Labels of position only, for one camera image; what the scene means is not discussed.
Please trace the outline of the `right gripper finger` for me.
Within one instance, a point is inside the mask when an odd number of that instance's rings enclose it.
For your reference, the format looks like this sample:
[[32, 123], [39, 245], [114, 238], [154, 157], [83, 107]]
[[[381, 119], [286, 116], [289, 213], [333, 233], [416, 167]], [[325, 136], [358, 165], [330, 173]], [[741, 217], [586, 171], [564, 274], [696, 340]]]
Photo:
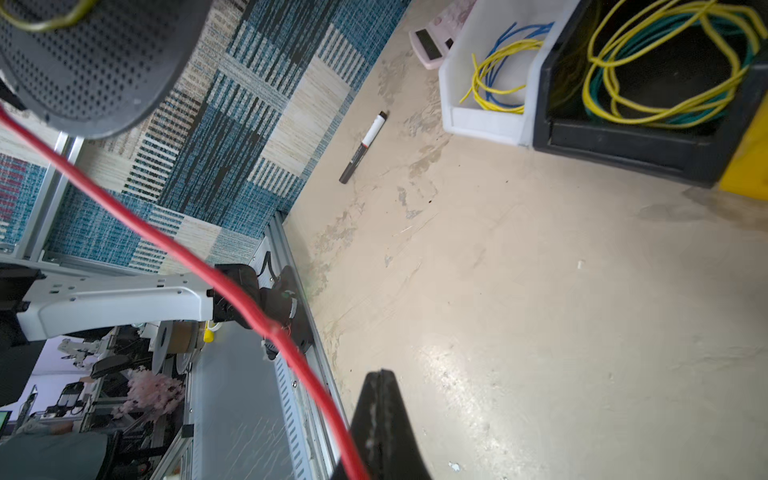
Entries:
[[366, 375], [350, 433], [371, 479], [431, 477], [392, 371], [382, 369]]

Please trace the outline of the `grey cable spool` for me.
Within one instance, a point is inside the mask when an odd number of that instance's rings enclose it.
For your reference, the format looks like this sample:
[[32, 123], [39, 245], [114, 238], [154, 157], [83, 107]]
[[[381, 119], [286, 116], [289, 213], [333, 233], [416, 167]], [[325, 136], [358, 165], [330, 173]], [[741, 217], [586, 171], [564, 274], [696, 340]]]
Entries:
[[72, 136], [138, 125], [180, 78], [209, 1], [4, 1], [1, 91]]

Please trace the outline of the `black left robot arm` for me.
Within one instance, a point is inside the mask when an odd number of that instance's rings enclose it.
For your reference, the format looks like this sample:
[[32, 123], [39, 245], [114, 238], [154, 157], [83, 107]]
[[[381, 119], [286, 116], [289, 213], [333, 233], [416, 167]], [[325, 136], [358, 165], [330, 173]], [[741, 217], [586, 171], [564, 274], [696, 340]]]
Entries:
[[45, 342], [162, 321], [235, 321], [231, 301], [194, 274], [80, 277], [1, 265], [1, 404], [17, 402]]

